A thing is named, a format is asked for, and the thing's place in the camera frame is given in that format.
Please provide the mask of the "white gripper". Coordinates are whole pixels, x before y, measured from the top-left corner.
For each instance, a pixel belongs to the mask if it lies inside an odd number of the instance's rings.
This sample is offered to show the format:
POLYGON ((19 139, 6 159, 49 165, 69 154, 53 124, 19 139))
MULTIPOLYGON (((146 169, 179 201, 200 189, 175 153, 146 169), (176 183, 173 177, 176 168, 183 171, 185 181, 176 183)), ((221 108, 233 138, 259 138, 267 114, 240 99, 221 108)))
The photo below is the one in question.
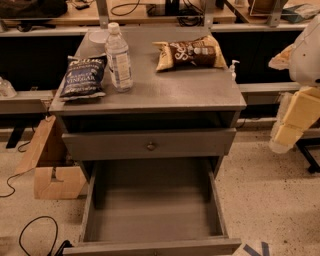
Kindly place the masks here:
POLYGON ((278 154, 286 153, 319 118, 318 89, 283 93, 270 134, 270 149, 278 154))

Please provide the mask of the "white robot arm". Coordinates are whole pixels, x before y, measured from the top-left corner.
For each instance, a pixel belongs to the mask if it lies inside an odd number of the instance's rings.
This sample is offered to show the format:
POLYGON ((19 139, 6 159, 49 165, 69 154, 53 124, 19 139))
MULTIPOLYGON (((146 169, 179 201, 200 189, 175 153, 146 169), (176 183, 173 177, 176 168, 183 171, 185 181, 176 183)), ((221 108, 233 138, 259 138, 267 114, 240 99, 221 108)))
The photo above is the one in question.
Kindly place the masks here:
POLYGON ((276 55, 269 66, 286 64, 290 78, 300 84, 284 93, 271 130, 270 149, 286 153, 320 118, 320 16, 313 18, 295 42, 276 55))

